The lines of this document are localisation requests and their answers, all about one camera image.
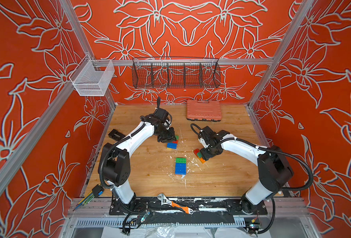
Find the blue lego brick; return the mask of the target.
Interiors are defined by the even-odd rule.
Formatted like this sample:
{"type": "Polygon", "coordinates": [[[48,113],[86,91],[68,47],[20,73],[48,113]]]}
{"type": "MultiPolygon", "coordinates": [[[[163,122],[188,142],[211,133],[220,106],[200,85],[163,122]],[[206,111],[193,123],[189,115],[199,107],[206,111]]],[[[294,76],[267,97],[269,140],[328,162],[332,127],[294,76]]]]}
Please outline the blue lego brick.
{"type": "Polygon", "coordinates": [[[171,142],[167,143],[167,148],[176,150],[177,149],[177,143],[171,143],[171,142]]]}
{"type": "Polygon", "coordinates": [[[185,170],[186,169],[186,163],[176,163],[175,167],[177,170],[185,170]]]}
{"type": "Polygon", "coordinates": [[[175,168],[175,174],[176,175],[186,175],[186,168],[184,168],[184,167],[175,168]]]}

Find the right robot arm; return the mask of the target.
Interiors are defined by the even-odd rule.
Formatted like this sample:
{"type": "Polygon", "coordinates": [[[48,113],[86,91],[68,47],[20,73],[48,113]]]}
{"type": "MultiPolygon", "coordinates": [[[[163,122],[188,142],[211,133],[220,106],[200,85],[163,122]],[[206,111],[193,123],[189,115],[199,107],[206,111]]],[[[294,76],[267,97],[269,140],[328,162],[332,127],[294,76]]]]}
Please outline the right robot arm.
{"type": "Polygon", "coordinates": [[[230,151],[257,166],[258,181],[240,199],[241,210],[245,214],[253,214],[257,210],[257,206],[264,200],[271,201],[272,207],[275,208],[274,196],[277,193],[303,191],[313,184],[313,172],[307,163],[294,155],[283,152],[277,146],[259,146],[225,130],[214,132],[210,127],[201,128],[197,124],[191,124],[190,127],[203,146],[200,153],[204,161],[221,155],[224,151],[230,151]],[[294,175],[288,158],[297,161],[307,172],[308,180],[304,185],[285,187],[285,184],[294,175]]]}

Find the small black box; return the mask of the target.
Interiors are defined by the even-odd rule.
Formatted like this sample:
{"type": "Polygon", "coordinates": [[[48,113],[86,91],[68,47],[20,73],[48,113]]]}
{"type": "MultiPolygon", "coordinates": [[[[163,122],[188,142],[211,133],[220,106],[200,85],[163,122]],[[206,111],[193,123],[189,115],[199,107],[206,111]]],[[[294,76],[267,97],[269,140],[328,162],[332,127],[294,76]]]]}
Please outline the small black box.
{"type": "Polygon", "coordinates": [[[125,135],[119,132],[117,129],[113,129],[108,133],[108,137],[118,142],[125,138],[125,135]]]}

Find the clear plastic bin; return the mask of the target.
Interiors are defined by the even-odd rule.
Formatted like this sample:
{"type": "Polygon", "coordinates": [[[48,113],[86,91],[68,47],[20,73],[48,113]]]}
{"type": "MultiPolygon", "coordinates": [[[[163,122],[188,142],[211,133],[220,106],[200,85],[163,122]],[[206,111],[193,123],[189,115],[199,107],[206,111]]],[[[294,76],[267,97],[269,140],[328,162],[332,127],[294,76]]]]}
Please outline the clear plastic bin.
{"type": "Polygon", "coordinates": [[[112,60],[94,60],[86,55],[69,79],[80,96],[104,96],[114,74],[112,60]]]}

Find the small red lego brick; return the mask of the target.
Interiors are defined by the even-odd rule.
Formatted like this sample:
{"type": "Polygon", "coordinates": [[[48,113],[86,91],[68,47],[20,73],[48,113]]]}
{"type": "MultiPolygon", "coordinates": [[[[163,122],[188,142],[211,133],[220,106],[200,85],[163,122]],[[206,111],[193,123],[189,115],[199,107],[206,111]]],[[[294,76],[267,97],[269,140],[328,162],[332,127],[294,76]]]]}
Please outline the small red lego brick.
{"type": "Polygon", "coordinates": [[[199,152],[200,152],[199,149],[195,149],[195,150],[193,151],[193,153],[194,153],[195,155],[197,155],[199,152]]]}

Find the red plastic tool case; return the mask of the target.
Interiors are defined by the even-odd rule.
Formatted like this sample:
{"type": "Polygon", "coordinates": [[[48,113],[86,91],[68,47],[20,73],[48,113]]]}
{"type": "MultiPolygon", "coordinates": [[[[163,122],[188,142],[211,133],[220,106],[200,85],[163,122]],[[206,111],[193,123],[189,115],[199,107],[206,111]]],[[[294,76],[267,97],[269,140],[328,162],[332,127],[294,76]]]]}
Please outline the red plastic tool case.
{"type": "Polygon", "coordinates": [[[222,120],[221,104],[213,100],[188,100],[186,118],[190,121],[219,122],[222,120]]]}

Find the hex key set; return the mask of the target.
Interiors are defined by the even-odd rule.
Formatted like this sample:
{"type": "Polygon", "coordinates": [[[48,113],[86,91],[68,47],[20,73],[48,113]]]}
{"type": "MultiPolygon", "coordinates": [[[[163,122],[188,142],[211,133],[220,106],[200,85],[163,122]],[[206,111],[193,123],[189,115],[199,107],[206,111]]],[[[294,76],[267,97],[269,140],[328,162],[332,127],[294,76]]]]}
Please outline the hex key set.
{"type": "Polygon", "coordinates": [[[85,206],[87,203],[89,203],[94,198],[98,198],[101,194],[103,194],[104,190],[105,189],[102,185],[100,185],[100,184],[96,185],[91,190],[91,192],[76,205],[76,207],[73,209],[73,211],[76,211],[80,207],[85,206]]]}

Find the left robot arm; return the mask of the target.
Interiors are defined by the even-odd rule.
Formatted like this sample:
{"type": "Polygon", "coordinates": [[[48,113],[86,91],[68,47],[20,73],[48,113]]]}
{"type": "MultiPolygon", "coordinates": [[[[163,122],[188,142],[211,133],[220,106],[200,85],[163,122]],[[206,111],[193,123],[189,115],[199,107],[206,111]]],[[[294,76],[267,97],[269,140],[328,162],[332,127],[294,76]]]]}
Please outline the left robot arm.
{"type": "Polygon", "coordinates": [[[129,183],[131,156],[148,138],[157,136],[159,143],[176,141],[175,130],[171,127],[172,115],[161,108],[157,98],[153,113],[140,117],[140,123],[124,138],[114,144],[107,143],[102,149],[98,167],[100,184],[110,189],[115,198],[128,211],[133,211],[135,193],[129,183]]]}

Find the orange lego brick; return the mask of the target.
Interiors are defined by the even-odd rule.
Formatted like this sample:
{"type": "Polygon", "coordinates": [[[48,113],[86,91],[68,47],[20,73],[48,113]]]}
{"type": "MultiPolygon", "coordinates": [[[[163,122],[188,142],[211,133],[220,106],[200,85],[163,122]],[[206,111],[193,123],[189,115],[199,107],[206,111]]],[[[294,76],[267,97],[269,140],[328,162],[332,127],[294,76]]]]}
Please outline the orange lego brick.
{"type": "Polygon", "coordinates": [[[204,164],[206,161],[203,158],[199,158],[200,162],[204,164]]]}

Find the blue lego brick front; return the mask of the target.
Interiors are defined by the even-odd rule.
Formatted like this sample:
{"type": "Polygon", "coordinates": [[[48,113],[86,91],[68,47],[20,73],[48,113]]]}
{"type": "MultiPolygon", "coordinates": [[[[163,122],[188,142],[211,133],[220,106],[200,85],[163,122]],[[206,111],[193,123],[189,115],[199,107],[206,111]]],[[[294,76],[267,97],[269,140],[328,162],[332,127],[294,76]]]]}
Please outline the blue lego brick front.
{"type": "Polygon", "coordinates": [[[175,168],[175,174],[176,175],[186,175],[186,168],[184,168],[184,167],[175,168]]]}

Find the orange handled adjustable wrench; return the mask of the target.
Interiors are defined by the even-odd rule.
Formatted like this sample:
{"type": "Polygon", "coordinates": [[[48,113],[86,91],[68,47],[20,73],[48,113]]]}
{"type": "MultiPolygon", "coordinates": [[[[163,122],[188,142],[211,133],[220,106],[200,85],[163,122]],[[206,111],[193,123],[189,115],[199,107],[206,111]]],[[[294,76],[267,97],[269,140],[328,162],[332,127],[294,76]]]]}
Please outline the orange handled adjustable wrench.
{"type": "Polygon", "coordinates": [[[175,202],[173,202],[172,200],[169,200],[163,193],[159,194],[157,196],[157,198],[160,200],[161,202],[161,205],[169,205],[173,208],[176,208],[186,214],[189,214],[189,215],[192,215],[194,213],[194,210],[187,207],[187,206],[182,206],[182,205],[179,205],[175,202]]]}

